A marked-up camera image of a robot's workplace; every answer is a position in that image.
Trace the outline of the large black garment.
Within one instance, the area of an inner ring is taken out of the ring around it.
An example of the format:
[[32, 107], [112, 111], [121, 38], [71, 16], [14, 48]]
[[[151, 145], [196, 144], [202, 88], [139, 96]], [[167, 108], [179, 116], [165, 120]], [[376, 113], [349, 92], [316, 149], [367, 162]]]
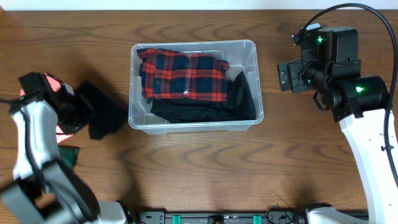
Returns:
[[243, 72], [233, 81], [228, 81], [228, 95], [224, 102], [188, 98], [154, 100], [150, 112], [170, 123], [255, 120], [257, 116]]

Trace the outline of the red plaid shirt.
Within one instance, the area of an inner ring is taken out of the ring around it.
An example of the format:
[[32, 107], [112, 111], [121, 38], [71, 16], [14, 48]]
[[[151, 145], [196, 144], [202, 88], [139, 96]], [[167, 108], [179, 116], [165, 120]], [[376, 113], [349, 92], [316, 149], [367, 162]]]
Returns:
[[212, 54], [174, 50], [137, 50], [142, 95], [147, 99], [227, 100], [229, 63]]

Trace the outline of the dark green garment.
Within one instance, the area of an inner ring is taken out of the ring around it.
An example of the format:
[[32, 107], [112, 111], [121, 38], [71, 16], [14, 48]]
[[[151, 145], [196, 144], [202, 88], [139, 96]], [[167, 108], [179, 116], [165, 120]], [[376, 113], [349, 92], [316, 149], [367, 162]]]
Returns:
[[59, 146], [60, 159], [70, 169], [73, 169], [78, 160], [79, 147]]

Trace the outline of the pink garment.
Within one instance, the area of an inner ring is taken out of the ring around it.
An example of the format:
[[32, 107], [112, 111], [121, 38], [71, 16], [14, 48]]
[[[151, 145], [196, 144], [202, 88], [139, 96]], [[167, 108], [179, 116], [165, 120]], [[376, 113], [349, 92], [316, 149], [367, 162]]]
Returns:
[[74, 135], [77, 114], [73, 100], [75, 94], [70, 85], [58, 77], [41, 72], [30, 72], [19, 78], [21, 96], [27, 102], [45, 101], [57, 115], [55, 131], [57, 143], [61, 143]]

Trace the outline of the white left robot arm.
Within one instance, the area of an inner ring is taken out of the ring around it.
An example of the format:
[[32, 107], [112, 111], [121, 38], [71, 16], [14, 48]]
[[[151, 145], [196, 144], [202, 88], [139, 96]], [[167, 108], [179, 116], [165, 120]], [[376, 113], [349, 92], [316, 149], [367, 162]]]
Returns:
[[24, 95], [9, 104], [18, 129], [13, 182], [1, 190], [5, 206], [21, 223], [134, 223], [121, 202], [100, 202], [65, 162], [56, 129], [74, 134], [97, 117], [95, 106], [70, 85], [54, 90], [51, 74], [30, 72], [19, 78]]

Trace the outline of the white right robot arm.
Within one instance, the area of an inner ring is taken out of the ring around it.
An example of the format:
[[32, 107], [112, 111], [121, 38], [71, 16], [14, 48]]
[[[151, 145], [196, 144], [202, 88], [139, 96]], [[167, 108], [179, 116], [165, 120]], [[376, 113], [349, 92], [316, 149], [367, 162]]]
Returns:
[[315, 90], [314, 101], [332, 112], [340, 125], [360, 174], [369, 223], [397, 223], [397, 136], [394, 115], [381, 77], [360, 75], [360, 60], [301, 60], [277, 66], [280, 89]]

